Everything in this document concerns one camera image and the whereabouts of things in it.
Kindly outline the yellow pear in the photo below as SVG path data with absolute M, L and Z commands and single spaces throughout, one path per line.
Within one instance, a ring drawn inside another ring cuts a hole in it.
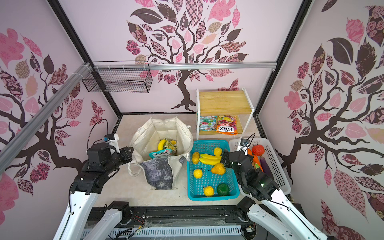
M 226 167 L 222 163 L 217 163 L 212 169 L 211 169 L 212 174 L 217 174 L 217 175 L 224 175 L 226 173 Z

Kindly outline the yellow banana bunch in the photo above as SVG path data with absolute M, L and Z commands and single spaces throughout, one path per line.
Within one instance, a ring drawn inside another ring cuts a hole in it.
M 158 151 L 161 151 L 164 149 L 165 144 L 167 143 L 166 139 L 162 139 L 158 144 Z

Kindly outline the cream canvas grocery bag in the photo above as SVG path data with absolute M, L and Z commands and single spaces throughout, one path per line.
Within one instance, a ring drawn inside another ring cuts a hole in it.
M 129 144 L 134 152 L 128 173 L 132 177 L 143 173 L 152 190 L 178 189 L 182 166 L 191 160 L 194 139 L 190 128 L 177 117 L 149 119 Z

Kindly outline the teal striped candy bag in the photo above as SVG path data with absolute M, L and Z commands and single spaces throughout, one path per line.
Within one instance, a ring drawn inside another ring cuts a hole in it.
M 174 152 L 172 152 L 171 150 L 164 149 L 161 151 L 149 153 L 149 157 L 151 159 L 155 159 L 155 158 L 162 158 L 162 157 L 166 157 L 166 156 L 172 156 L 173 154 L 174 154 Z

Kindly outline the green candy bag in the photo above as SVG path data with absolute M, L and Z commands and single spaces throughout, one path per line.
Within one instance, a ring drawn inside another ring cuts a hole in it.
M 177 142 L 174 140 L 166 140 L 165 144 L 166 149 L 171 150 L 172 152 L 177 151 Z

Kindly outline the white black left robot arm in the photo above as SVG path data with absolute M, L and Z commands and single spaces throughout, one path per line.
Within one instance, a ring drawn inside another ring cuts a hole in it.
M 87 150 L 88 160 L 70 186 L 68 207 L 54 236 L 55 240 L 81 238 L 105 183 L 118 173 L 120 166 L 133 160 L 133 152 L 132 147 L 120 149 L 109 143 L 98 143 Z M 86 239 L 104 240 L 116 225 L 127 224 L 131 218 L 128 202 L 113 201 Z

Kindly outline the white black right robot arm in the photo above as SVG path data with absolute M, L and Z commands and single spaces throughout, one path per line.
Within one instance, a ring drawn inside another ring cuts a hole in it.
M 244 198 L 237 205 L 238 216 L 263 227 L 279 240 L 328 240 L 286 197 L 278 184 L 252 166 L 243 151 L 224 151 L 221 163 L 234 170 Z

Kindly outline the orange Fox's candy bag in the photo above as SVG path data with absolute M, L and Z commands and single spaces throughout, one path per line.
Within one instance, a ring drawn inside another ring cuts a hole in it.
M 237 135 L 237 119 L 232 116 L 217 116 L 216 131 L 224 135 Z

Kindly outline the lower teal candy bag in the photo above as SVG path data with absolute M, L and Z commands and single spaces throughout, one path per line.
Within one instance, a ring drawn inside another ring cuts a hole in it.
M 202 116 L 199 121 L 200 131 L 215 131 L 217 129 L 217 116 Z

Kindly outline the red tomato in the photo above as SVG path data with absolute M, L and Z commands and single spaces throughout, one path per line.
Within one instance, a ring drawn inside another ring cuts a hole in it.
M 255 145 L 252 147 L 252 153 L 255 156 L 262 156 L 265 153 L 265 148 L 262 145 Z

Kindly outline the white plastic basket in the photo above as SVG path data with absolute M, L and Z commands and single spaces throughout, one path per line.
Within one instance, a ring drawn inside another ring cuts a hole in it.
M 263 157 L 272 173 L 274 181 L 285 195 L 289 195 L 291 193 L 290 183 L 271 143 L 265 138 L 253 138 L 250 143 L 250 148 L 256 145 L 264 147 L 265 153 L 263 154 Z

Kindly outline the green avocado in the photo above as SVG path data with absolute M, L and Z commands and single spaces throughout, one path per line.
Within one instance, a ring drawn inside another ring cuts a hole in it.
M 221 183 L 217 186 L 217 193 L 219 196 L 228 196 L 230 193 L 229 186 L 225 183 Z

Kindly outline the yellow lemon bottom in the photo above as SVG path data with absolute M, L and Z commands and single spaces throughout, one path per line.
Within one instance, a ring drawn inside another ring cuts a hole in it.
M 213 197 L 215 194 L 214 188 L 211 186 L 207 186 L 203 188 L 203 193 L 206 197 Z

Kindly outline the wrinkled yellow mango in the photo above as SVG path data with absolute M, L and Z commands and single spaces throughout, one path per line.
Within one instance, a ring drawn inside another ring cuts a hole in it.
M 194 165 L 197 165 L 200 161 L 200 153 L 199 152 L 194 152 L 192 155 L 192 162 Z

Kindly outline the white wood two-tier shelf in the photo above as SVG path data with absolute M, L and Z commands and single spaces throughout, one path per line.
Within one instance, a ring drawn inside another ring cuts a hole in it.
M 240 91 L 200 91 L 197 89 L 196 117 L 197 129 L 196 139 L 200 135 L 210 133 L 200 130 L 200 118 L 202 116 L 229 115 L 237 118 L 238 135 L 241 138 L 249 123 L 253 119 L 255 107 L 245 88 Z

